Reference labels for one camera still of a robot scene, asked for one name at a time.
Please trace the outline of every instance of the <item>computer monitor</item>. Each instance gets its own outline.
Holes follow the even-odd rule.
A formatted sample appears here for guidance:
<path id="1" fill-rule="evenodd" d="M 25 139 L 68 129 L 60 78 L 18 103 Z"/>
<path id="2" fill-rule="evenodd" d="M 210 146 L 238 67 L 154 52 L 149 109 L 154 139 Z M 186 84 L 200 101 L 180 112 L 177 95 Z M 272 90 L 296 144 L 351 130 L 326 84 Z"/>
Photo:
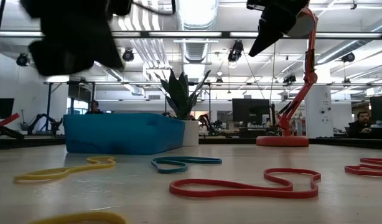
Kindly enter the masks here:
<path id="1" fill-rule="evenodd" d="M 0 98 L 0 119 L 6 119 L 12 115 L 14 106 L 13 98 Z"/>
<path id="2" fill-rule="evenodd" d="M 373 121 L 382 121 L 382 96 L 371 97 L 371 113 Z"/>
<path id="3" fill-rule="evenodd" d="M 263 115 L 270 115 L 270 101 L 262 99 L 233 99 L 233 120 L 261 124 Z"/>

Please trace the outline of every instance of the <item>blue container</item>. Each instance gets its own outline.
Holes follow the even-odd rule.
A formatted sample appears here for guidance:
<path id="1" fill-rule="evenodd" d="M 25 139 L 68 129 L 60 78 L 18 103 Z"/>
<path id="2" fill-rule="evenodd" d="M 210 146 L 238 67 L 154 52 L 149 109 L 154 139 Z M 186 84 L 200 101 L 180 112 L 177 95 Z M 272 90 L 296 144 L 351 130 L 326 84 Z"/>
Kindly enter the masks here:
<path id="1" fill-rule="evenodd" d="M 68 152 L 156 154 L 183 145 L 184 122 L 159 114 L 65 115 Z"/>

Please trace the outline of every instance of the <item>red desk lamp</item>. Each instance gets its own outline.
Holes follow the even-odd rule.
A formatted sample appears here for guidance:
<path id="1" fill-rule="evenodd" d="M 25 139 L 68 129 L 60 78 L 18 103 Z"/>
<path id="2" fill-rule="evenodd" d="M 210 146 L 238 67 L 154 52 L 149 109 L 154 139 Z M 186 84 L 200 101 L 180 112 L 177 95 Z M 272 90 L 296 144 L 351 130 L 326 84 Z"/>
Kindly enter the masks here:
<path id="1" fill-rule="evenodd" d="M 317 18 L 313 12 L 305 7 L 297 15 L 295 26 L 287 33 L 290 37 L 309 35 L 309 46 L 305 53 L 305 75 L 304 85 L 292 100 L 277 114 L 276 126 L 283 130 L 283 136 L 259 136 L 256 139 L 258 146 L 290 146 L 302 147 L 309 145 L 309 139 L 305 136 L 292 136 L 289 122 L 302 103 L 302 100 L 311 89 L 312 85 L 317 82 L 317 74 L 314 69 L 314 46 L 315 35 L 317 32 Z"/>

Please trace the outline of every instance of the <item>white planter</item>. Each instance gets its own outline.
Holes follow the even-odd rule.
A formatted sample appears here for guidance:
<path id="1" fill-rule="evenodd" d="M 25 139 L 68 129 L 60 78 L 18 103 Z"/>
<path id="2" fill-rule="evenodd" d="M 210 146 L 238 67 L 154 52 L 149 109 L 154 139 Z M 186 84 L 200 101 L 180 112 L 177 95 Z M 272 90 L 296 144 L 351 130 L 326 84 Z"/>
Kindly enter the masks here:
<path id="1" fill-rule="evenodd" d="M 199 145 L 199 123 L 198 121 L 183 121 L 185 123 L 183 146 Z"/>

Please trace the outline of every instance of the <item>man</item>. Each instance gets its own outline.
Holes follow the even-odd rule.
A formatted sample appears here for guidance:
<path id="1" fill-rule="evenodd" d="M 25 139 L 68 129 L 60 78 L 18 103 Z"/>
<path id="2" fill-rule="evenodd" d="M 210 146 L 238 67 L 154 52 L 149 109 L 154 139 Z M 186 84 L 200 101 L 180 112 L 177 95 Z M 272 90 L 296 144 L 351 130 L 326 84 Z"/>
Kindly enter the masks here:
<path id="1" fill-rule="evenodd" d="M 358 138 L 362 136 L 360 133 L 370 133 L 372 131 L 370 116 L 366 111 L 358 112 L 357 120 L 348 125 L 350 126 L 348 132 L 349 137 Z"/>
<path id="2" fill-rule="evenodd" d="M 90 111 L 87 111 L 85 114 L 102 114 L 103 112 L 98 109 L 98 102 L 93 100 L 91 101 Z"/>

